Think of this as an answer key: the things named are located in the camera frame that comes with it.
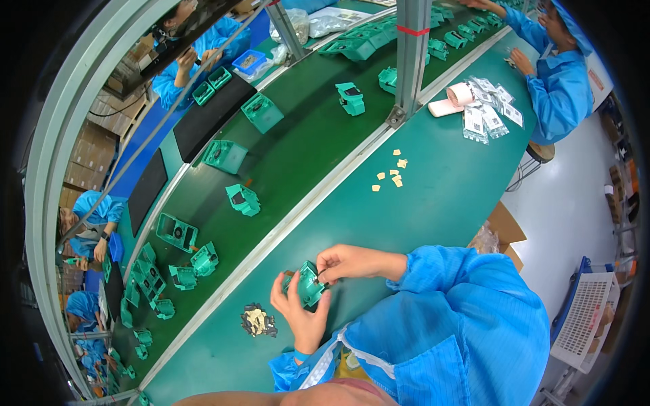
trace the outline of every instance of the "wrist strap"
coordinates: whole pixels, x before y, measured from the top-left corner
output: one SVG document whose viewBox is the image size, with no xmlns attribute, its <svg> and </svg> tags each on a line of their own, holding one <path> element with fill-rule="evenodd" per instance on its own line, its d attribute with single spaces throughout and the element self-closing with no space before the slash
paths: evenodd
<svg viewBox="0 0 650 406">
<path fill-rule="evenodd" d="M 305 362 L 310 356 L 311 354 L 303 354 L 295 348 L 293 350 L 293 357 L 300 362 Z"/>
</svg>

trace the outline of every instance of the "floor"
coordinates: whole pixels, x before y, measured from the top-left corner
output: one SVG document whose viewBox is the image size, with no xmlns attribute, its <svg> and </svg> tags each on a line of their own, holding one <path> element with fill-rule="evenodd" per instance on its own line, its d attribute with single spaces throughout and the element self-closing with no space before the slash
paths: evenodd
<svg viewBox="0 0 650 406">
<path fill-rule="evenodd" d="M 513 244 L 524 263 L 521 277 L 544 302 L 549 320 L 562 307 L 583 255 L 593 264 L 614 260 L 616 239 L 603 186 L 611 184 L 608 169 L 615 161 L 595 113 L 556 144 L 552 161 L 501 198 L 527 237 Z M 540 388 L 552 388 L 566 368 L 549 357 Z M 531 405 L 542 401 L 537 394 Z"/>
</svg>

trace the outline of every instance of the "hand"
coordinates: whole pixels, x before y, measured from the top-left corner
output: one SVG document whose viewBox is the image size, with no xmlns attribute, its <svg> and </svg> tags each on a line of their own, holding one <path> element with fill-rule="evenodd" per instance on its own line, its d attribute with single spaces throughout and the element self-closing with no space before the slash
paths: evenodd
<svg viewBox="0 0 650 406">
<path fill-rule="evenodd" d="M 181 55 L 180 57 L 176 58 L 176 62 L 178 62 L 178 71 L 183 72 L 183 73 L 188 73 L 190 69 L 192 69 L 192 65 L 194 65 L 194 61 L 196 61 L 196 51 L 194 50 L 193 47 L 190 47 L 190 49 Z"/>
<path fill-rule="evenodd" d="M 97 262 L 104 262 L 104 258 L 106 257 L 106 247 L 108 243 L 106 240 L 103 238 L 99 239 L 99 242 L 95 246 L 95 250 L 93 251 L 93 256 L 95 257 L 95 260 Z"/>
<path fill-rule="evenodd" d="M 88 270 L 88 259 L 86 257 L 77 258 L 77 267 L 80 268 L 82 271 L 87 271 Z"/>
<path fill-rule="evenodd" d="M 206 60 L 210 59 L 210 57 L 216 52 L 216 49 L 208 49 L 206 52 L 203 53 L 203 56 L 201 57 L 201 63 L 203 64 Z M 224 56 L 224 53 L 221 52 L 219 55 L 214 58 L 212 62 L 208 64 L 208 66 L 205 67 L 205 70 L 211 71 L 212 67 L 221 59 L 221 57 Z"/>
<path fill-rule="evenodd" d="M 284 272 L 281 272 L 273 282 L 271 305 L 287 319 L 287 323 L 289 323 L 289 327 L 296 338 L 294 343 L 296 351 L 303 354 L 313 354 L 319 348 L 320 340 L 325 333 L 332 293 L 329 290 L 323 292 L 320 301 L 318 301 L 316 312 L 312 313 L 302 308 L 300 296 L 298 296 L 300 271 L 297 271 L 291 278 L 286 296 L 282 292 L 284 277 Z"/>
<path fill-rule="evenodd" d="M 318 254 L 316 268 L 321 283 L 334 285 L 341 277 L 382 276 L 399 281 L 406 271 L 406 255 L 337 244 Z"/>
<path fill-rule="evenodd" d="M 517 65 L 517 68 L 523 73 L 524 75 L 534 75 L 535 70 L 532 68 L 532 64 L 524 55 L 523 52 L 519 50 L 519 48 L 515 48 L 512 50 L 510 53 L 510 59 L 512 59 L 512 62 L 515 62 L 515 65 Z"/>
</svg>

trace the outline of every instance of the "shipping carton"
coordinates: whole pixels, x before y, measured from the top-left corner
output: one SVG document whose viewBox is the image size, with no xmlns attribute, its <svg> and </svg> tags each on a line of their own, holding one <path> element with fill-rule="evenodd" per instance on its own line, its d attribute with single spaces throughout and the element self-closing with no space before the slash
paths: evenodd
<svg viewBox="0 0 650 406">
<path fill-rule="evenodd" d="M 526 240 L 526 234 L 524 234 L 515 218 L 501 201 L 497 203 L 487 220 L 489 221 L 489 229 L 499 236 L 499 252 L 509 256 L 515 264 L 517 272 L 521 272 L 524 264 L 510 244 Z"/>
</svg>

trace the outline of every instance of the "blue plastic bin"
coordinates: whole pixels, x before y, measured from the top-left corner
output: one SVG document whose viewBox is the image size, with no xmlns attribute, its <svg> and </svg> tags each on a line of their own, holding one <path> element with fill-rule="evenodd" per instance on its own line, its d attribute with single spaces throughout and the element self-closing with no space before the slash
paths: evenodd
<svg viewBox="0 0 650 406">
<path fill-rule="evenodd" d="M 110 234 L 109 252 L 114 262 L 121 262 L 124 258 L 124 243 L 122 237 L 115 231 Z"/>
<path fill-rule="evenodd" d="M 252 64 L 250 64 L 247 68 L 242 68 L 241 64 L 246 60 L 246 58 L 248 58 L 249 55 L 253 55 L 254 57 L 257 57 L 257 60 Z M 233 66 L 247 75 L 252 75 L 257 69 L 257 67 L 266 61 L 267 61 L 267 55 L 265 53 L 249 49 L 246 52 L 244 52 L 239 58 L 235 59 L 235 61 L 233 62 Z"/>
</svg>

